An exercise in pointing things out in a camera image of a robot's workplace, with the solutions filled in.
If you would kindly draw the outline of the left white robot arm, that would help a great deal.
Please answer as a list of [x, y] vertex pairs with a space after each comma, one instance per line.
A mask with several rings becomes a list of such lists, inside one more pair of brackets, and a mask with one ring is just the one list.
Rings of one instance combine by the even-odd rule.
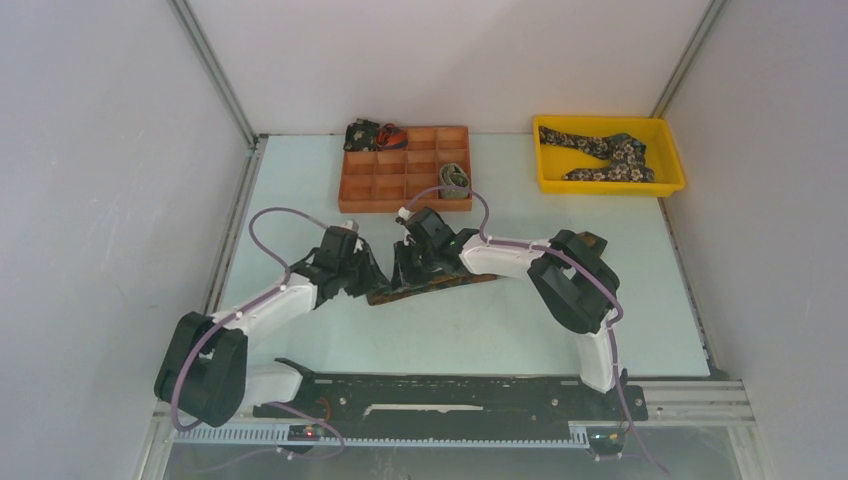
[[166, 350], [154, 394], [212, 427], [227, 423], [247, 405], [272, 401], [292, 416], [304, 416], [315, 406], [315, 388], [280, 362], [249, 366], [249, 352], [339, 292], [357, 298], [387, 283], [368, 242], [351, 229], [331, 226], [319, 246], [258, 297], [213, 315], [185, 314]]

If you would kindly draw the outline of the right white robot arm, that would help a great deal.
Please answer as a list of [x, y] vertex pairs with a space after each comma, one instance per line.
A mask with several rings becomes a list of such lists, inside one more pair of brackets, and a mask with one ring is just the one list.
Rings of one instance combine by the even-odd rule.
[[529, 281], [553, 319], [576, 335], [581, 402], [606, 418], [622, 403], [618, 355], [611, 338], [623, 309], [620, 281], [599, 253], [575, 232], [526, 241], [491, 237], [477, 229], [453, 231], [433, 209], [402, 208], [405, 237], [395, 245], [395, 283], [420, 284], [428, 276], [495, 275]]

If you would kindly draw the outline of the green orange patterned tie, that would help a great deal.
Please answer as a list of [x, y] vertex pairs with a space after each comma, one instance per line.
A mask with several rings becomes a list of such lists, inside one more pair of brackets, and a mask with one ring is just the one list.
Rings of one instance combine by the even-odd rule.
[[496, 281], [500, 280], [501, 277], [493, 274], [475, 275], [470, 273], [426, 275], [425, 282], [423, 284], [412, 285], [400, 279], [400, 266], [396, 264], [393, 271], [393, 279], [395, 280], [394, 287], [385, 287], [366, 295], [366, 300], [369, 306], [383, 305], [415, 295], [446, 290], [464, 285]]

